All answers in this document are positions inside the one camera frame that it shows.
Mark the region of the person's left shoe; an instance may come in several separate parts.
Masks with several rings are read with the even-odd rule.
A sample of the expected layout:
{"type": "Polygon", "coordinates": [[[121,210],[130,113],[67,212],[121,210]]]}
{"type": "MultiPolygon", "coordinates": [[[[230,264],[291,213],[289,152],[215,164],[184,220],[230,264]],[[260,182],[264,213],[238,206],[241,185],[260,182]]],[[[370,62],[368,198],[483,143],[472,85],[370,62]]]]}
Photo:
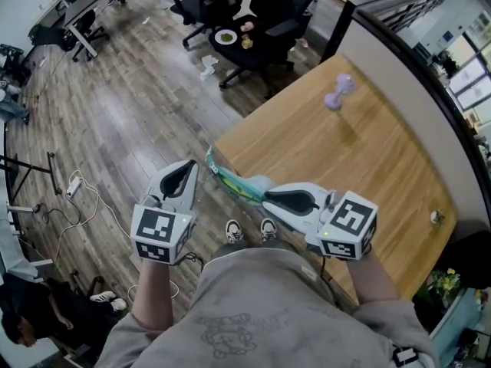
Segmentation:
{"type": "Polygon", "coordinates": [[[226,223],[226,238],[230,244],[240,242],[244,238],[242,227],[235,219],[226,223]]]}

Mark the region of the person's right shoe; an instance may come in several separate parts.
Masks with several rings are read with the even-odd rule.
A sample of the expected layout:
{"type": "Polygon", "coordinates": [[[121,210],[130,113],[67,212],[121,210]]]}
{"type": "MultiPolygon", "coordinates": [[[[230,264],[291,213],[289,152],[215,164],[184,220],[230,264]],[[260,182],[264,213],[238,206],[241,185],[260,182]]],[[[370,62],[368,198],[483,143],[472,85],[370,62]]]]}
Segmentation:
{"type": "Polygon", "coordinates": [[[271,218],[264,218],[260,225],[262,243],[277,239],[277,226],[271,218]]]}

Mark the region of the white plate with green food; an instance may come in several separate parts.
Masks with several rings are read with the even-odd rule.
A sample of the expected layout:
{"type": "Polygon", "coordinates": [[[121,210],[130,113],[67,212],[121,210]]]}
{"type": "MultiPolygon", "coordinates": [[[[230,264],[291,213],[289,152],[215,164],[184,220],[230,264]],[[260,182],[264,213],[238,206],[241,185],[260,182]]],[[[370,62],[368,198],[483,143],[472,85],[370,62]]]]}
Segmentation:
{"type": "Polygon", "coordinates": [[[214,35],[214,41],[220,45],[231,45],[237,41],[237,34],[233,30],[218,30],[214,35]]]}

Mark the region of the person's left forearm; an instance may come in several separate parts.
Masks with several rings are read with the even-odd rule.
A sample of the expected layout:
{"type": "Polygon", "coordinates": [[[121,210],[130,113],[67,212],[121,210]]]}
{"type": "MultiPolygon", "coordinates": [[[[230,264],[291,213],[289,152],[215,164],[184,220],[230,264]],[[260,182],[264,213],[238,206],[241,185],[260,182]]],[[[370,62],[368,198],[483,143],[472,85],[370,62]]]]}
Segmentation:
{"type": "Polygon", "coordinates": [[[148,330],[164,332],[173,326],[170,269],[167,264],[143,259],[131,310],[148,330]]]}

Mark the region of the white crumpled paper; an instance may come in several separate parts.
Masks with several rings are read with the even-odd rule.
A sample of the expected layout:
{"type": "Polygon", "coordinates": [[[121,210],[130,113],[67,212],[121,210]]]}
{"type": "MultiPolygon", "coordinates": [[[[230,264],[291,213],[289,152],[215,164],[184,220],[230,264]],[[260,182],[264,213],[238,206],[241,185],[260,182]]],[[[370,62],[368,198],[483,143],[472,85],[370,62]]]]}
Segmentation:
{"type": "Polygon", "coordinates": [[[200,79],[204,81],[208,77],[214,75],[216,72],[215,65],[219,63],[219,59],[213,57],[212,55],[206,55],[202,58],[202,63],[204,66],[204,71],[200,73],[200,79]]]}

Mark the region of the person's grey printed shirt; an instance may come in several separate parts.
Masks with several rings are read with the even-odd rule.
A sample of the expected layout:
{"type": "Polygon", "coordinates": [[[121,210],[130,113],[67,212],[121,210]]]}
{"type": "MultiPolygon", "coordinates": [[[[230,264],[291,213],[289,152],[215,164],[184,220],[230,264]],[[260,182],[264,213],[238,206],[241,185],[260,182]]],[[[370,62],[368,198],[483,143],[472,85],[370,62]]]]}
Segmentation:
{"type": "Polygon", "coordinates": [[[345,313],[301,255],[267,241],[221,247],[168,330],[148,330],[130,311],[96,368],[438,368],[438,357],[411,302],[345,313]]]}

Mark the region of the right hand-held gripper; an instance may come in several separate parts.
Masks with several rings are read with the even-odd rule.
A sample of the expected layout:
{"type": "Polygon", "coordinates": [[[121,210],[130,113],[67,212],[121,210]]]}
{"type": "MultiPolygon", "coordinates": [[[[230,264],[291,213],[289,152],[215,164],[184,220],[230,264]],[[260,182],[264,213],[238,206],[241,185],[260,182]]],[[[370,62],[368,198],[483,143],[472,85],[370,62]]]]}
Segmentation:
{"type": "Polygon", "coordinates": [[[265,192],[264,209],[290,228],[305,235],[309,247],[321,255],[344,260],[359,260],[371,246],[377,228],[378,206],[347,191],[343,196],[331,194],[311,182],[276,186],[265,192]],[[294,210],[288,206],[307,206],[294,210]]]}

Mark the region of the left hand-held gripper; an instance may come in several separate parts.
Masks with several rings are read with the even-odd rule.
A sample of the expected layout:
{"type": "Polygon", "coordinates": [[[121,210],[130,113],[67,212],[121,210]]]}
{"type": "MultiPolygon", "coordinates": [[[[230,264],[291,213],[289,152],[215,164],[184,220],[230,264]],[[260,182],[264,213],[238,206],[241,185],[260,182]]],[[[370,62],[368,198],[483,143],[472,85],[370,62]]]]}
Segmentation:
{"type": "Polygon", "coordinates": [[[156,172],[147,186],[146,199],[133,209],[130,238],[142,259],[174,265],[196,223],[193,203],[199,167],[195,160],[172,163],[156,172]]]}

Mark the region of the grey board on black stand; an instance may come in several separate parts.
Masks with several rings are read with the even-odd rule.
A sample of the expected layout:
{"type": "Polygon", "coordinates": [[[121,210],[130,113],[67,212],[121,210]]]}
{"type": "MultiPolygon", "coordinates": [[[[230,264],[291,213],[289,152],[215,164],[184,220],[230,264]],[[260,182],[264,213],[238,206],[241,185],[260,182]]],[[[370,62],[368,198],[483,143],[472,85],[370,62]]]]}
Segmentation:
{"type": "Polygon", "coordinates": [[[13,204],[25,184],[27,178],[33,173],[44,173],[49,176],[51,187],[56,196],[62,194],[54,173],[55,153],[46,152],[47,166],[38,166],[0,154],[0,203],[13,204]]]}

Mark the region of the person's shoe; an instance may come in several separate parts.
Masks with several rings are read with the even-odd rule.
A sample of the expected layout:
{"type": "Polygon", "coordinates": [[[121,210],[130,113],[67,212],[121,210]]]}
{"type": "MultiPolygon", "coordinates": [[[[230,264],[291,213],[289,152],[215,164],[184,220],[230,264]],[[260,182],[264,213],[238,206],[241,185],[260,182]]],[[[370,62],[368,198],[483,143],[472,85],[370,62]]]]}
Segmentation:
{"type": "Polygon", "coordinates": [[[271,218],[264,218],[260,225],[262,243],[277,239],[277,226],[271,218]]]}
{"type": "Polygon", "coordinates": [[[240,242],[244,238],[242,227],[235,219],[226,223],[226,238],[230,244],[240,242]]]}

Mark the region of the black metal railing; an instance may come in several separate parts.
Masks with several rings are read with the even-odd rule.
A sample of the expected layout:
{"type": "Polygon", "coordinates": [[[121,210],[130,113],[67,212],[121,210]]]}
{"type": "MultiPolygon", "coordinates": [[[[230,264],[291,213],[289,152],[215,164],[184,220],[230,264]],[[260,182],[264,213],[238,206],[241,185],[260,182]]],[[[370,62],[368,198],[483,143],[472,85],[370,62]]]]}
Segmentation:
{"type": "Polygon", "coordinates": [[[441,6],[445,0],[369,0],[355,13],[369,22],[380,23],[394,33],[441,6]]]}

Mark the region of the grey partition with black rim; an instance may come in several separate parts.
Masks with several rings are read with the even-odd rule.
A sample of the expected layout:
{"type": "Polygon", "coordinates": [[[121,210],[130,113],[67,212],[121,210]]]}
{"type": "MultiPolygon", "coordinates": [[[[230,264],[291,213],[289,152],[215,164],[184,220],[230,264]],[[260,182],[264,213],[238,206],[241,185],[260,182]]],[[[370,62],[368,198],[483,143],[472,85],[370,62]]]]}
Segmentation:
{"type": "Polygon", "coordinates": [[[455,206],[457,238],[491,232],[491,176],[470,128],[437,76],[359,2],[345,2],[321,59],[335,54],[371,80],[426,150],[455,206]]]}

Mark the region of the light green cloth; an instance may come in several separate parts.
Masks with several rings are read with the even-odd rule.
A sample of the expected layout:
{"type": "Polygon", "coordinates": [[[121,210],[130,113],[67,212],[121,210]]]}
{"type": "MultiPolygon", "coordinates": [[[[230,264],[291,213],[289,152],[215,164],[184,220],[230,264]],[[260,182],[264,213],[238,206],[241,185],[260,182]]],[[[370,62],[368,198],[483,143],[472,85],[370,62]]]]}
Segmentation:
{"type": "Polygon", "coordinates": [[[249,205],[261,207],[265,193],[275,187],[274,181],[262,175],[241,177],[232,170],[219,165],[215,155],[214,147],[210,146],[206,151],[206,163],[222,187],[237,199],[249,205]]]}

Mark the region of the large glass windows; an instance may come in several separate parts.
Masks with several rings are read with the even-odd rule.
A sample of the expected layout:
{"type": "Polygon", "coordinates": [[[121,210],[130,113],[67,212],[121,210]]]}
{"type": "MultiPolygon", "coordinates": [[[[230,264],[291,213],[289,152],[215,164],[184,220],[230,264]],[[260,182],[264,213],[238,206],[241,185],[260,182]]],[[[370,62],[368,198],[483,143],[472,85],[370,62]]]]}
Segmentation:
{"type": "Polygon", "coordinates": [[[491,122],[491,12],[483,11],[448,47],[457,71],[450,94],[473,124],[491,122]]]}

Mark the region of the yellow flower bouquet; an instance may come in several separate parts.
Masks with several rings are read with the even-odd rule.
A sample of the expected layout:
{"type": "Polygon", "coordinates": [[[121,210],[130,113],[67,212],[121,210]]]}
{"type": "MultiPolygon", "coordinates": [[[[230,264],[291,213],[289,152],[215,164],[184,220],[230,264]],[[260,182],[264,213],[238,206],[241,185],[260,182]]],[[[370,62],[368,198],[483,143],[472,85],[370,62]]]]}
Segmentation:
{"type": "Polygon", "coordinates": [[[453,290],[460,288],[460,275],[453,268],[437,269],[431,273],[431,277],[433,280],[430,286],[442,300],[447,299],[453,290]]]}

